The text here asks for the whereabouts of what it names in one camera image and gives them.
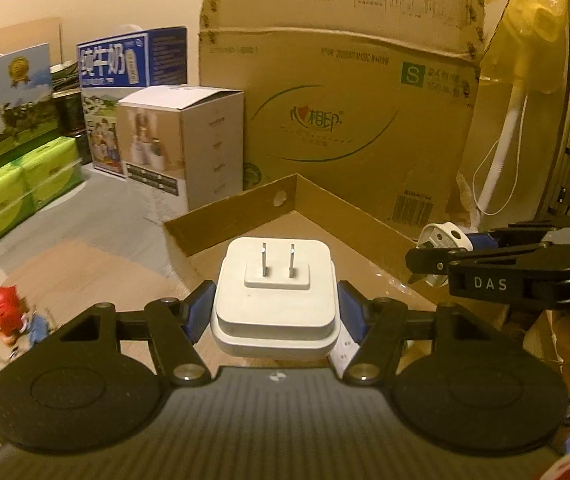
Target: plug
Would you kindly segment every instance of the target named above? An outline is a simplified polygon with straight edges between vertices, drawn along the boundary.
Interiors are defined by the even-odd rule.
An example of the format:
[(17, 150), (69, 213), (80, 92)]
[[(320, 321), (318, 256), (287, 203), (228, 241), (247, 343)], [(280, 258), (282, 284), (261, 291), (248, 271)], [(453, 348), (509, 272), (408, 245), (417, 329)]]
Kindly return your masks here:
[(316, 359), (340, 331), (334, 263), (318, 240), (236, 238), (212, 309), (219, 347), (241, 357)]

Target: clear tape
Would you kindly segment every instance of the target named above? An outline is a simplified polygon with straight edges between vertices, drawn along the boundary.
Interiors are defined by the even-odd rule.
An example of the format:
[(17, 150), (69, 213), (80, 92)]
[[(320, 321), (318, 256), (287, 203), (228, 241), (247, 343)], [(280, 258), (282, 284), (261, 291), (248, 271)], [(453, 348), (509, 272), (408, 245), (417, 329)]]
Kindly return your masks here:
[(28, 190), (27, 192), (20, 195), (16, 200), (11, 201), (7, 206), (5, 206), (4, 208), (2, 208), (0, 210), (0, 215), (2, 215), (9, 208), (12, 208), (13, 206), (19, 204), (22, 200), (24, 200), (26, 197), (28, 197), (30, 194), (32, 194), (39, 187), (43, 186), (44, 184), (51, 182), (52, 180), (54, 180), (55, 178), (60, 176), (60, 174), (63, 173), (64, 171), (71, 170), (75, 166), (80, 166), (80, 164), (82, 164), (82, 158), (76, 158), (75, 161), (67, 164), (66, 166), (63, 166), (63, 168), (58, 170), (55, 174), (48, 176), (45, 180), (43, 180), (43, 182), (38, 184), (38, 186), (36, 186), (34, 189)]

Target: open cardboard box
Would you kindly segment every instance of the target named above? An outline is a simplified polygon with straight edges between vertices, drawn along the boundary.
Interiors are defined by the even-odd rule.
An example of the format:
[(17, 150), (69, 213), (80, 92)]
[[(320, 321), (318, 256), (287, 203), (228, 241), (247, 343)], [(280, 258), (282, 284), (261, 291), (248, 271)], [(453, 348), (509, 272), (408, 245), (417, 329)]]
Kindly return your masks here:
[[(502, 305), (453, 298), (446, 287), (424, 282), (406, 285), (405, 254), (415, 242), (297, 174), (191, 211), (166, 222), (164, 232), (172, 266), (192, 290), (202, 280), (218, 279), (233, 238), (313, 238), (330, 248), (337, 280), (348, 280), (367, 298), (390, 296), (415, 310), (456, 301), (496, 328), (504, 321)], [(525, 346), (555, 365), (546, 316), (528, 333)]]

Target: metal rod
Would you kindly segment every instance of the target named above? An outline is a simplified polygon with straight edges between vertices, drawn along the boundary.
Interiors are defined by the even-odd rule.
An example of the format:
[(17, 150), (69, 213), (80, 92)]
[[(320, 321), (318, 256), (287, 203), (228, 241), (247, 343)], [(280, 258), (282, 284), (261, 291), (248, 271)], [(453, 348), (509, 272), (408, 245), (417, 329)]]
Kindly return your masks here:
[(263, 259), (263, 277), (267, 276), (267, 244), (263, 242), (263, 250), (261, 251), (261, 257)]
[(294, 277), (294, 244), (291, 245), (289, 250), (289, 276)]

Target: gray mat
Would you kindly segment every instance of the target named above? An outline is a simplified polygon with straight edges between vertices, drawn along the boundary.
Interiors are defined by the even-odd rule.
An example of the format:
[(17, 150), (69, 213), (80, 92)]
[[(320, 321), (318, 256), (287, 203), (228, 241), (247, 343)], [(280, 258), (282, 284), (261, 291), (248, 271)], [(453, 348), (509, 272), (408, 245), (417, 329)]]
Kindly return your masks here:
[(83, 240), (166, 277), (174, 277), (161, 226), (146, 220), (142, 200), (126, 183), (84, 170), (83, 188), (39, 211), (0, 240), (0, 267), (9, 274), (63, 240)]

